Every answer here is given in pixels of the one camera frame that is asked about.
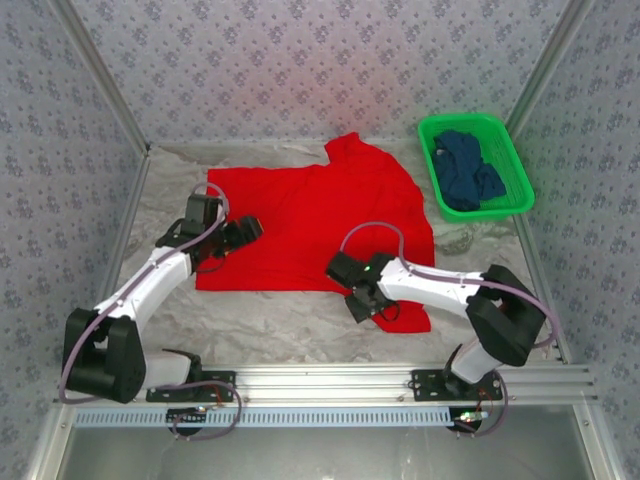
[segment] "patterned wall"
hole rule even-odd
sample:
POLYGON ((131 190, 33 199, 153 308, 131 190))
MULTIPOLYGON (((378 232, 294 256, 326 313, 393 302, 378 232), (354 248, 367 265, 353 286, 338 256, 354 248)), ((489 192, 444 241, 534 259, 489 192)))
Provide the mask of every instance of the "patterned wall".
POLYGON ((596 2, 517 142, 545 272, 629 478, 640 478, 639 62, 640 4, 596 2))
POLYGON ((22 478, 138 161, 44 0, 0 2, 0 478, 22 478))
POLYGON ((151 142, 506 118, 566 0, 74 0, 151 142))

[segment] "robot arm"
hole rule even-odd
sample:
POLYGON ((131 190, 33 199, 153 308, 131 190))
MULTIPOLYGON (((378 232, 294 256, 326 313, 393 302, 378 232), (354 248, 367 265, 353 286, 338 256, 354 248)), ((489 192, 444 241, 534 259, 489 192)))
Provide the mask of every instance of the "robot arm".
POLYGON ((524 365, 545 321, 540 310, 520 297, 477 285, 490 281, 531 295, 511 271, 498 265, 487 272, 448 272, 403 262, 392 255, 375 254, 363 263, 338 252, 327 275, 351 290, 345 302, 358 323, 400 300, 468 318, 476 336, 455 350, 443 372, 453 393, 477 384, 500 365, 524 365), (415 272, 459 278, 460 282, 427 279, 415 272))
POLYGON ((262 227, 255 218, 227 223, 219 198, 192 194, 185 218, 174 222, 158 239, 147 262, 122 288, 93 310, 76 309, 68 317, 63 365, 89 324, 108 312, 82 346, 66 388, 127 403, 143 388, 184 383, 199 359, 170 350, 145 354, 140 337, 147 322, 169 293, 202 262, 210 257, 223 258, 261 234, 262 227), (218 226, 205 239, 176 251, 213 228, 215 222, 218 226))

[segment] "blue cloth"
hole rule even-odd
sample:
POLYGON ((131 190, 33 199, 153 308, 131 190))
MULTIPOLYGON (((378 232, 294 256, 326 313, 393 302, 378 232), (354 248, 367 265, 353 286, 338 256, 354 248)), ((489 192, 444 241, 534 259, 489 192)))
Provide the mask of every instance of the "blue cloth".
POLYGON ((493 165, 484 163, 478 139, 447 131, 435 138, 433 166, 444 202, 454 210, 478 210, 481 200, 507 193, 493 165))

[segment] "red cloth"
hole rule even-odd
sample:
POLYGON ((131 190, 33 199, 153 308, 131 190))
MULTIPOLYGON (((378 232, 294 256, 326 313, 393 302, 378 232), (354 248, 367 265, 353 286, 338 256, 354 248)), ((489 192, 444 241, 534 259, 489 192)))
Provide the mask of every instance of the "red cloth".
MULTIPOLYGON (((373 220, 389 222, 404 233, 407 259, 434 264, 433 232, 424 215, 422 193, 398 162, 361 142, 356 133, 336 138, 325 148, 330 161, 327 166, 209 170, 208 180, 229 198, 229 219, 253 215, 260 220, 264 234, 230 254, 224 268, 215 274, 198 274, 198 290, 302 290, 344 295, 347 291, 329 279, 325 269, 344 236, 353 227, 373 220)), ((375 252, 395 255, 398 239, 386 228, 365 228, 351 238, 346 252, 360 260, 368 260, 375 252)), ((217 262, 205 262, 201 269, 217 262)), ((395 314, 390 311, 387 316, 395 314)), ((391 333, 431 330, 422 305, 413 303, 402 302, 393 322, 379 315, 374 321, 391 333)))

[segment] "green basket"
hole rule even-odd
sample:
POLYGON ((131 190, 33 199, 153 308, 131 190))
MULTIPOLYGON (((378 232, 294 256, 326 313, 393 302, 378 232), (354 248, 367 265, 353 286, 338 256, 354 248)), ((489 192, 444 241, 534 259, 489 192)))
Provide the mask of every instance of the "green basket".
POLYGON ((526 212, 533 207, 535 202, 533 188, 509 133, 499 118, 484 113, 434 115, 420 122, 418 135, 431 174, 436 199, 446 221, 452 223, 499 221, 510 215, 526 212), (460 212, 444 203, 433 168, 431 152, 436 149, 435 137, 447 130, 470 133, 478 139, 482 158, 497 170, 507 188, 506 195, 481 202, 480 210, 472 212, 460 212))

